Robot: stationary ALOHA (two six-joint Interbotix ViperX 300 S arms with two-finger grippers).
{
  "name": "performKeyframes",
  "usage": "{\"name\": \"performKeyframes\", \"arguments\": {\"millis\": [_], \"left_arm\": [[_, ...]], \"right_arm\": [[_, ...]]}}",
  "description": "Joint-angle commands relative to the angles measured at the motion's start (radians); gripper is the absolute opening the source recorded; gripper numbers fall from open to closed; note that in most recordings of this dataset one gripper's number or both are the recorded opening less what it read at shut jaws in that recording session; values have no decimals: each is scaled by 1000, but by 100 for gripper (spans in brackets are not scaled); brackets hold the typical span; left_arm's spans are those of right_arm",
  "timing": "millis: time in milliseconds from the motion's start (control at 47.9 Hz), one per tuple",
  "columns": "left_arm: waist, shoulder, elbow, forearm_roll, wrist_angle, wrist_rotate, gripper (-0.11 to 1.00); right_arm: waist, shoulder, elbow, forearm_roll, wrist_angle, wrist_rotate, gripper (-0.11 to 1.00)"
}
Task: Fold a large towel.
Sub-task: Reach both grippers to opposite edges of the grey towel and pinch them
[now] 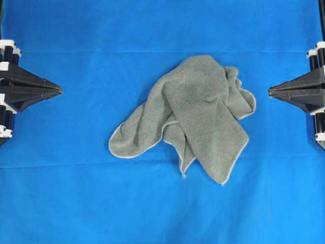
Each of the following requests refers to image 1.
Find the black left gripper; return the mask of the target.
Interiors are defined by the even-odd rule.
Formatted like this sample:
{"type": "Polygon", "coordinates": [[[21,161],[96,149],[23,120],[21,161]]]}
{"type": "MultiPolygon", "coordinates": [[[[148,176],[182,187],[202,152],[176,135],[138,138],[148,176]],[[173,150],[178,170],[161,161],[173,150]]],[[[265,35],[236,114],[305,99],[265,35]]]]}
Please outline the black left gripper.
{"type": "Polygon", "coordinates": [[[13,136],[15,115],[38,102],[62,94],[62,88],[18,66],[21,50],[1,39],[1,139],[13,136]],[[34,88],[10,88],[10,85],[34,88]]]}

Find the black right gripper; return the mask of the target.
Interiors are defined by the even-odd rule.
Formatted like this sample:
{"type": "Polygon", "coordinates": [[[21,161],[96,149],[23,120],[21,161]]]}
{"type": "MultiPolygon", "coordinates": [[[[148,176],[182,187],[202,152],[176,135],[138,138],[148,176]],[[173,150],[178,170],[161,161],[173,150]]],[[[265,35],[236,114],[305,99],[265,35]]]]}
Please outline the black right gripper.
{"type": "Polygon", "coordinates": [[[324,142],[324,41],[317,42],[314,49],[307,52],[310,72],[268,89],[269,96],[301,108],[314,116],[315,140],[324,142]],[[285,90],[314,89],[312,103],[306,96],[292,97],[285,90]]]}

